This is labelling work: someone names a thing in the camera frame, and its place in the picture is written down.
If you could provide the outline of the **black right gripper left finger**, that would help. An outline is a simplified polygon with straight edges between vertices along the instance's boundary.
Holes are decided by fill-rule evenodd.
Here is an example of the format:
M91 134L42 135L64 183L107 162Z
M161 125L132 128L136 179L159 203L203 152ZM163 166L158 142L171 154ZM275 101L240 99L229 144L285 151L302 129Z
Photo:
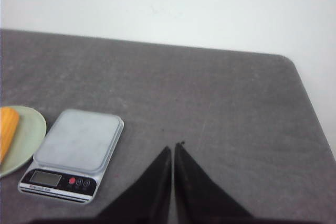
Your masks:
M97 223L167 223L171 149L165 147L139 179L97 215Z

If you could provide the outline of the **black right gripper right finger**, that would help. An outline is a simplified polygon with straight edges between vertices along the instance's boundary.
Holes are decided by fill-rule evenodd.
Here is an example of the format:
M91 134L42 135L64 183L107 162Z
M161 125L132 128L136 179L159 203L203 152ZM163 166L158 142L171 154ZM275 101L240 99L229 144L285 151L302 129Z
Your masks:
M191 223L252 223L255 218L221 189L181 143L174 151L174 186Z

